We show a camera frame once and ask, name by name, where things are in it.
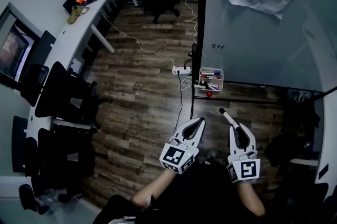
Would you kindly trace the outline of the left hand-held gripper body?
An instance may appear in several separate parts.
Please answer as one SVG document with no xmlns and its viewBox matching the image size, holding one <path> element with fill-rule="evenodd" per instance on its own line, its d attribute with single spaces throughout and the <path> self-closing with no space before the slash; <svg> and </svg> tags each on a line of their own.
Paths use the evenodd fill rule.
<svg viewBox="0 0 337 224">
<path fill-rule="evenodd" d="M 194 146 L 194 142 L 188 145 L 172 137 L 170 142 L 164 145 L 160 163 L 163 168 L 181 175 L 195 162 L 198 153 L 199 149 Z"/>
</svg>

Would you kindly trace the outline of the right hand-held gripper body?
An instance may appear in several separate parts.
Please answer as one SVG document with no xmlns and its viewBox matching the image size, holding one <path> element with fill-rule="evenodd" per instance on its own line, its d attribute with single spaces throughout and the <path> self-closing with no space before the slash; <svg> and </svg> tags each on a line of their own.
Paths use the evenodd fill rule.
<svg viewBox="0 0 337 224">
<path fill-rule="evenodd" d="M 256 150 L 229 160 L 227 170 L 231 182 L 237 183 L 258 179 L 260 176 L 260 162 L 261 160 L 257 157 Z"/>
</svg>

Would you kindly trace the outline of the black-capped white whiteboard marker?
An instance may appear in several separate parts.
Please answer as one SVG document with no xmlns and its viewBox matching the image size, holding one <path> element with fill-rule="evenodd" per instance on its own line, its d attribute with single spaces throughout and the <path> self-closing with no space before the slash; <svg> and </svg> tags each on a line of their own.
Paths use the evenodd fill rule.
<svg viewBox="0 0 337 224">
<path fill-rule="evenodd" d="M 241 126 L 223 109 L 220 108 L 219 112 L 226 118 L 226 120 L 234 127 L 234 129 L 240 128 Z"/>
</svg>

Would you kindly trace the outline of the person's left forearm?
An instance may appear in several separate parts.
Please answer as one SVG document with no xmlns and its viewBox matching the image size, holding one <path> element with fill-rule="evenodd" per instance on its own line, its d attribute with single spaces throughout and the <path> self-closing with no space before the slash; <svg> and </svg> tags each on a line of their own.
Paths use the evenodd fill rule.
<svg viewBox="0 0 337 224">
<path fill-rule="evenodd" d="M 165 189 L 171 184 L 177 173 L 165 169 L 160 175 L 153 179 L 149 184 L 139 190 L 131 199 L 131 203 L 145 208 L 151 199 L 157 199 Z"/>
</svg>

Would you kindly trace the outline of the person's right forearm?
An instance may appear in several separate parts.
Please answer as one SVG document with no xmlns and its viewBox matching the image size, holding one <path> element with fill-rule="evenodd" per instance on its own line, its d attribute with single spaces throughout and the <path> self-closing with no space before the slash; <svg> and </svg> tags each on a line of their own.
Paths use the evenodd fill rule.
<svg viewBox="0 0 337 224">
<path fill-rule="evenodd" d="M 265 207 L 250 182 L 238 182 L 236 185 L 242 204 L 256 216 L 265 215 Z"/>
</svg>

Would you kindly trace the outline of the white marker tray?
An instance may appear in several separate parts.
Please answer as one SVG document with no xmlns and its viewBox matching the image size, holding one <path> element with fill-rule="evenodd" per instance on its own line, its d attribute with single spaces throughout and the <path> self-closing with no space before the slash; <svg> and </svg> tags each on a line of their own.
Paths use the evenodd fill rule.
<svg viewBox="0 0 337 224">
<path fill-rule="evenodd" d="M 220 77 L 220 79 L 204 79 L 204 78 L 200 78 L 201 73 L 222 73 Z M 219 88 L 219 91 L 215 91 L 215 92 L 221 92 L 223 89 L 223 83 L 224 83 L 224 77 L 223 77 L 223 71 L 221 69 L 214 69 L 214 68 L 200 68 L 199 71 L 199 79 L 198 79 L 198 85 L 204 85 L 206 86 L 206 89 L 200 89 L 200 90 L 208 90 L 208 91 L 213 91 L 211 89 L 209 89 L 208 85 L 214 85 L 216 87 Z"/>
</svg>

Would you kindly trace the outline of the black-framed glass whiteboard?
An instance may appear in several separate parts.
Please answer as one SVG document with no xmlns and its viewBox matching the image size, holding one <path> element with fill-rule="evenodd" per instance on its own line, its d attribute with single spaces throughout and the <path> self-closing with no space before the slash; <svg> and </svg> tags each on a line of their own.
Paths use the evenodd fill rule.
<svg viewBox="0 0 337 224">
<path fill-rule="evenodd" d="M 291 0 L 282 18 L 227 0 L 199 0 L 199 66 L 228 82 L 337 90 L 337 0 Z"/>
</svg>

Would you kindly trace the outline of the person's shoe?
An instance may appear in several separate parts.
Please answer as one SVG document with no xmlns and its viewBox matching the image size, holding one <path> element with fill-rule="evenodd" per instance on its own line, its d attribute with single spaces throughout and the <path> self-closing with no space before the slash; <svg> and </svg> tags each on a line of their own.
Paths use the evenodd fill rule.
<svg viewBox="0 0 337 224">
<path fill-rule="evenodd" d="M 208 154 L 207 157 L 205 159 L 205 164 L 207 165 L 211 165 L 212 163 L 214 163 L 216 161 L 217 158 L 217 150 L 216 149 L 211 149 Z"/>
</svg>

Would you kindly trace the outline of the person's black clothing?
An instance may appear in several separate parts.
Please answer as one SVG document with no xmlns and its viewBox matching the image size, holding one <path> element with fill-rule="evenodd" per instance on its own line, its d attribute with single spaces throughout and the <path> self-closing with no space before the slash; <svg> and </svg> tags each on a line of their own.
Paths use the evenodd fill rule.
<svg viewBox="0 0 337 224">
<path fill-rule="evenodd" d="M 236 185 L 221 163 L 195 162 L 145 208 L 111 196 L 93 224 L 261 224 L 263 216 L 242 204 Z"/>
</svg>

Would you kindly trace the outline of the white power strip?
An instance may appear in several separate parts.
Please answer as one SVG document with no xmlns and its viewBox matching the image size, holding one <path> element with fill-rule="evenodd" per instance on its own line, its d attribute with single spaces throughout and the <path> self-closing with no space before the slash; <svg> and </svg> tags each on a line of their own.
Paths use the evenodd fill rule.
<svg viewBox="0 0 337 224">
<path fill-rule="evenodd" d="M 192 72 L 191 68 L 189 66 L 187 67 L 172 67 L 172 74 L 173 75 L 190 75 Z"/>
</svg>

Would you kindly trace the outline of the grey plastic bag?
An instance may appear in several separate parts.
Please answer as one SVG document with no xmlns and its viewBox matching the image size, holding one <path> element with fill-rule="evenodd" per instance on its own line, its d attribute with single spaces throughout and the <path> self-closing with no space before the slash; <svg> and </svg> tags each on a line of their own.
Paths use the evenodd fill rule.
<svg viewBox="0 0 337 224">
<path fill-rule="evenodd" d="M 289 89 L 287 99 L 295 103 L 302 103 L 312 98 L 312 93 L 306 90 Z"/>
</svg>

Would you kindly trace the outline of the short white desk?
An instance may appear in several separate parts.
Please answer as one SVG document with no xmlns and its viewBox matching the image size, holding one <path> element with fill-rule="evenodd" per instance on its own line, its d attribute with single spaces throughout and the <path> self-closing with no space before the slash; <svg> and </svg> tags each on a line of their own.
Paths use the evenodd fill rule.
<svg viewBox="0 0 337 224">
<path fill-rule="evenodd" d="M 332 196 L 337 186 L 337 90 L 323 98 L 323 144 L 315 178 L 327 188 L 324 199 Z"/>
</svg>

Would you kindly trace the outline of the black mesh office chair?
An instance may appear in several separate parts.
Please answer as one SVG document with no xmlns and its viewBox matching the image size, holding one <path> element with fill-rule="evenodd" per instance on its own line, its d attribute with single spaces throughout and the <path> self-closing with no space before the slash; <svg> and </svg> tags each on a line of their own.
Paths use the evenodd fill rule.
<svg viewBox="0 0 337 224">
<path fill-rule="evenodd" d="M 19 187 L 23 209 L 45 214 L 50 209 L 35 198 L 49 189 L 58 191 L 58 204 L 82 195 L 82 180 L 94 173 L 92 137 L 91 130 L 58 127 L 55 131 L 40 129 L 38 140 L 26 138 L 25 175 L 31 183 Z"/>
<path fill-rule="evenodd" d="M 21 96 L 34 107 L 49 73 L 44 65 L 33 64 L 26 73 L 21 86 Z"/>
<path fill-rule="evenodd" d="M 66 70 L 60 62 L 55 62 L 35 106 L 35 116 L 58 117 L 72 123 L 90 124 L 99 130 L 101 125 L 96 119 L 99 105 L 113 100 L 99 98 L 96 90 L 96 81 L 89 83 L 72 69 Z"/>
</svg>

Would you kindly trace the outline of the clear plastic bag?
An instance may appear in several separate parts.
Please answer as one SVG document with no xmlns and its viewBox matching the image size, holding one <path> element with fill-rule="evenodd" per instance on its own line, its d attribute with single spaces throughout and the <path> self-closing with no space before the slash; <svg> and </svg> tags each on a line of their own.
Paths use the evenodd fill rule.
<svg viewBox="0 0 337 224">
<path fill-rule="evenodd" d="M 40 206 L 47 207 L 50 210 L 58 208 L 58 191 L 55 189 L 45 190 L 41 195 L 35 198 Z"/>
</svg>

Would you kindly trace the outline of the long white desk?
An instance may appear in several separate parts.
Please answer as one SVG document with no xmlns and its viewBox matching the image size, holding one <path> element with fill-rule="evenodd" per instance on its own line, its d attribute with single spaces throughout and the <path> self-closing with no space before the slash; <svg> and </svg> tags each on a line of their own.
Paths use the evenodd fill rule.
<svg viewBox="0 0 337 224">
<path fill-rule="evenodd" d="M 84 15 L 80 16 L 74 24 L 66 24 L 61 30 L 59 36 L 56 38 L 56 42 L 44 65 L 49 69 L 52 69 L 55 63 L 60 63 L 66 70 L 69 70 L 75 53 L 80 47 L 80 44 L 87 32 L 92 32 L 96 35 L 109 52 L 114 53 L 113 47 L 94 25 L 94 20 L 98 15 L 106 15 L 103 8 L 108 6 L 111 1 L 112 0 L 97 0 L 89 4 L 90 9 Z M 137 0 L 132 1 L 135 6 L 138 5 Z M 29 111 L 28 123 L 25 129 L 27 138 L 31 137 L 38 140 L 38 131 L 40 129 L 51 130 L 54 124 L 84 130 L 89 130 L 91 128 L 88 124 L 84 125 L 71 123 L 65 120 L 58 120 L 55 116 L 38 117 L 37 106 L 37 104 L 34 105 Z"/>
</svg>

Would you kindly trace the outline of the olive cloth bag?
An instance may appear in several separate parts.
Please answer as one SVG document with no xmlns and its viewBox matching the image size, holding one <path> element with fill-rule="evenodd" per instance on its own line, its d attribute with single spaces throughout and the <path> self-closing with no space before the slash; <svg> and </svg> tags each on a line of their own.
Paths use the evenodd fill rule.
<svg viewBox="0 0 337 224">
<path fill-rule="evenodd" d="M 83 6 L 83 5 L 73 6 L 71 10 L 71 14 L 69 18 L 67 19 L 67 23 L 69 25 L 74 24 L 78 20 L 78 18 L 86 14 L 89 11 L 89 9 L 90 9 L 89 7 Z"/>
</svg>

